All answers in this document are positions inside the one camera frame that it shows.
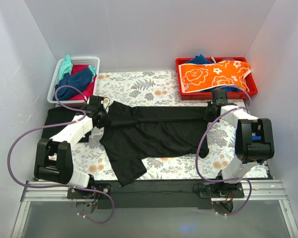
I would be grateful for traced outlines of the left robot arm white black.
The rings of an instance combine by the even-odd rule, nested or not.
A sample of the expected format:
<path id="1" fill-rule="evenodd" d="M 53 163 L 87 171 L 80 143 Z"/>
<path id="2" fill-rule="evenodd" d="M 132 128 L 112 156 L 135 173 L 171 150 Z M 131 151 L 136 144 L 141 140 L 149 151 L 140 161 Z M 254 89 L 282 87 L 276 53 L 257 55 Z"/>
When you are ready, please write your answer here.
<path id="1" fill-rule="evenodd" d="M 34 176 L 38 179 L 78 187 L 84 198 L 91 198 L 96 187 L 91 175 L 76 170 L 73 166 L 72 149 L 94 127 L 103 128 L 111 123 L 104 107 L 104 97 L 91 96 L 83 107 L 86 116 L 74 116 L 73 124 L 67 125 L 49 139 L 37 144 Z"/>

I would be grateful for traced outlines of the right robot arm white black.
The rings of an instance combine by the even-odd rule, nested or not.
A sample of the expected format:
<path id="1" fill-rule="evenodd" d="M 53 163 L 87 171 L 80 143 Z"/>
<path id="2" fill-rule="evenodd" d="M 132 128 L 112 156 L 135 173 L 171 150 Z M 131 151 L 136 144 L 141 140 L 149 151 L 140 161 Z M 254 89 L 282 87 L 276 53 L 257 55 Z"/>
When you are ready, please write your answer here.
<path id="1" fill-rule="evenodd" d="M 205 120 L 215 125 L 224 120 L 235 128 L 235 156 L 228 166 L 216 177 L 215 192 L 226 197 L 233 191 L 232 184 L 237 184 L 255 166 L 274 156 L 274 140 L 271 120 L 258 118 L 245 109 L 228 102 L 223 89 L 212 92 L 208 102 Z"/>

